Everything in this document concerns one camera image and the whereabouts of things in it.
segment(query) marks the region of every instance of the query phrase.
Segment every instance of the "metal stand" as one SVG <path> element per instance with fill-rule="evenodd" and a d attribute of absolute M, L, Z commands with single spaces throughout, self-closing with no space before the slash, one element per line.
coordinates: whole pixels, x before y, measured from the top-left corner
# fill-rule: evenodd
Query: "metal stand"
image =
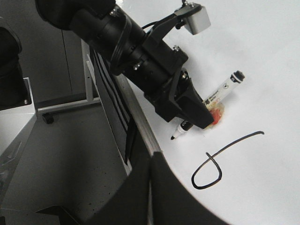
<path fill-rule="evenodd" d="M 101 103 L 100 97 L 96 97 L 96 98 L 93 97 L 93 85 L 94 85 L 93 79 L 94 78 L 92 75 L 93 73 L 91 73 L 92 64 L 90 61 L 89 46 L 84 41 L 81 41 L 81 47 L 82 47 L 82 59 L 83 59 L 86 99 L 81 100 L 81 101 L 68 102 L 68 103 L 64 103 L 64 104 L 38 108 L 37 109 L 38 114 L 52 113 L 52 112 L 56 112 L 56 111 L 73 109 L 73 108 L 77 108 L 80 106 Z"/>

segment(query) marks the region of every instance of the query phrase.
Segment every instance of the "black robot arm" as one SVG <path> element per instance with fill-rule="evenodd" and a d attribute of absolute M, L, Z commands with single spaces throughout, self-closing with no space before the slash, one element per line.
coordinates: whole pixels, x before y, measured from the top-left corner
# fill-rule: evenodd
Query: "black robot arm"
<path fill-rule="evenodd" d="M 36 6 L 45 21 L 72 30 L 110 62 L 115 75 L 123 73 L 137 85 L 164 120 L 180 117 L 200 128 L 213 122 L 182 68 L 188 56 L 162 40 L 173 27 L 186 26 L 192 34 L 207 28 L 195 25 L 195 16 L 206 14 L 201 5 L 184 2 L 147 33 L 114 0 L 36 0 Z"/>

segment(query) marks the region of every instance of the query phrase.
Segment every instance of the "caster wheel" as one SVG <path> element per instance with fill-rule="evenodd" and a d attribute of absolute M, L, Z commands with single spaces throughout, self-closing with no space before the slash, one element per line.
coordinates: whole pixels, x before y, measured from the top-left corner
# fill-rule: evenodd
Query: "caster wheel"
<path fill-rule="evenodd" d="M 54 122 L 54 118 L 50 113 L 45 113 L 42 117 L 46 124 L 52 124 Z"/>

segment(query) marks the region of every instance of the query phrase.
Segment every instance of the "black ink stroke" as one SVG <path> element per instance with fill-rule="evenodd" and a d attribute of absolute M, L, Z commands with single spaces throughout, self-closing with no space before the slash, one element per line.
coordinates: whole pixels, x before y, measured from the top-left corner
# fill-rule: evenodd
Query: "black ink stroke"
<path fill-rule="evenodd" d="M 252 134 L 249 134 L 249 135 L 246 135 L 246 136 L 244 136 L 244 137 L 241 137 L 240 139 L 238 139 L 238 140 L 236 140 L 236 141 L 234 141 L 234 142 L 231 142 L 230 144 L 226 145 L 224 148 L 222 148 L 221 150 L 219 150 L 218 152 L 216 152 L 216 153 L 213 154 L 212 156 L 211 156 L 209 153 L 206 153 L 206 155 L 208 156 L 208 159 L 207 159 L 204 163 L 202 163 L 202 164 L 196 169 L 196 171 L 195 171 L 195 172 L 193 173 L 193 175 L 192 175 L 192 184 L 193 184 L 194 188 L 196 188 L 196 189 L 198 189 L 198 190 L 202 190 L 202 189 L 209 188 L 209 187 L 215 185 L 216 183 L 218 183 L 218 182 L 222 179 L 222 170 L 221 170 L 220 166 L 218 165 L 218 163 L 215 161 L 214 157 L 216 157 L 217 155 L 219 155 L 221 152 L 223 152 L 224 150 L 228 149 L 229 147 L 233 146 L 234 144 L 236 144 L 236 143 L 238 143 L 238 142 L 241 142 L 241 141 L 243 141 L 243 140 L 245 140 L 245 139 L 247 139 L 247 138 L 250 138 L 250 137 L 252 137 L 252 136 L 255 136 L 255 135 L 264 135 L 264 132 L 263 132 L 263 131 L 256 131 L 256 132 L 254 132 L 254 133 L 252 133 Z M 204 186 L 198 186 L 198 185 L 196 185 L 196 184 L 195 184 L 195 176 L 196 176 L 196 174 L 197 174 L 197 173 L 199 172 L 199 170 L 200 170 L 205 164 L 207 164 L 210 160 L 215 164 L 215 166 L 216 166 L 216 168 L 217 168 L 217 170 L 218 170 L 218 172 L 219 172 L 219 177 L 218 177 L 215 181 L 211 182 L 210 184 L 207 184 L 207 185 L 204 185 Z"/>

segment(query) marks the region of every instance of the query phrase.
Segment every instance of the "gray floor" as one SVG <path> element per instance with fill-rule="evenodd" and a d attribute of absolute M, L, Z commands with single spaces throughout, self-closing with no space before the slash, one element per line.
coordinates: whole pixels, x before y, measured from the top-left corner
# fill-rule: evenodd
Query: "gray floor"
<path fill-rule="evenodd" d="M 6 225 L 60 225 L 59 217 L 53 215 L 16 210 L 0 210 L 0 214 L 5 217 Z"/>
<path fill-rule="evenodd" d="M 126 172 L 103 108 L 38 118 L 9 186 L 3 208 L 38 211 L 67 207 L 82 221 L 116 192 Z"/>

